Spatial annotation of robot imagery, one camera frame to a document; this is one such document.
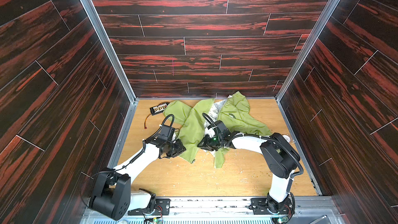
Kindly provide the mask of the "green jacket with cartoon print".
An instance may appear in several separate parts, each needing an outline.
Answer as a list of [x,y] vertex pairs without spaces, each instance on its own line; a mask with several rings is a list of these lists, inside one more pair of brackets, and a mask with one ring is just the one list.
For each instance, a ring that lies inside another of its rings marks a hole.
[[193,107],[182,101],[171,102],[163,114],[174,115],[175,122],[181,125],[178,138],[186,148],[180,157],[192,163],[199,151],[198,144],[205,135],[209,122],[202,116],[206,113],[213,121],[220,120],[231,131],[270,136],[267,125],[250,115],[250,104],[246,97],[236,92],[227,99],[216,102],[214,98],[200,100]]

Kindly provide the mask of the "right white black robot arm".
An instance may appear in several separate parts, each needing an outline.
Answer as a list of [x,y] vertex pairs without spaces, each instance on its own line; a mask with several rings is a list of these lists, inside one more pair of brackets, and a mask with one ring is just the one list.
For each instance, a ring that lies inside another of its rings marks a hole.
[[216,121],[205,129],[198,148],[207,151],[219,151],[222,148],[244,149],[262,154],[273,174],[265,209],[271,214],[281,214],[284,208],[293,203],[290,191],[294,178],[304,173],[300,156],[289,142],[288,136],[279,133],[260,136],[231,132],[222,121]]

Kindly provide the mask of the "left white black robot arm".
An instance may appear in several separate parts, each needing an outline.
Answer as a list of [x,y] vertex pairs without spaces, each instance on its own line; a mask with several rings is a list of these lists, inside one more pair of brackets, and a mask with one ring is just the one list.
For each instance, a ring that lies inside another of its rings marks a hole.
[[144,189],[132,192],[131,184],[152,162],[178,157],[184,151],[175,128],[161,125],[155,134],[143,140],[141,150],[130,159],[93,175],[88,208],[113,220],[120,220],[126,213],[152,214],[157,208],[155,194]]

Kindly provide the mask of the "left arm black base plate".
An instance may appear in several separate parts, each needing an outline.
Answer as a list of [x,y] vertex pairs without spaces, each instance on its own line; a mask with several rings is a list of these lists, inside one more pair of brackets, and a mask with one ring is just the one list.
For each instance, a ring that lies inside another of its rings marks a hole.
[[137,208],[127,212],[128,216],[167,216],[170,213],[171,199],[168,198],[155,198],[150,200],[145,208]]

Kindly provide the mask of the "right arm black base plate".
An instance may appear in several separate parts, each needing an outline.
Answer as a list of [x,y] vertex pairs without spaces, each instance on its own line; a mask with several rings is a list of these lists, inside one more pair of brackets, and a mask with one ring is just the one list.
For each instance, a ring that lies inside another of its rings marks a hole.
[[255,215],[292,215],[295,201],[287,197],[282,203],[268,198],[252,198],[248,207]]

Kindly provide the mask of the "metal front rail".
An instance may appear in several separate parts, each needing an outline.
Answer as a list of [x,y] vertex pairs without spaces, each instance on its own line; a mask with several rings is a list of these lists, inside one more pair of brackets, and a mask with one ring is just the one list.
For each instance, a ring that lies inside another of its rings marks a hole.
[[344,224],[330,197],[295,197],[295,203],[272,214],[264,197],[158,198],[152,214],[135,210],[119,224]]

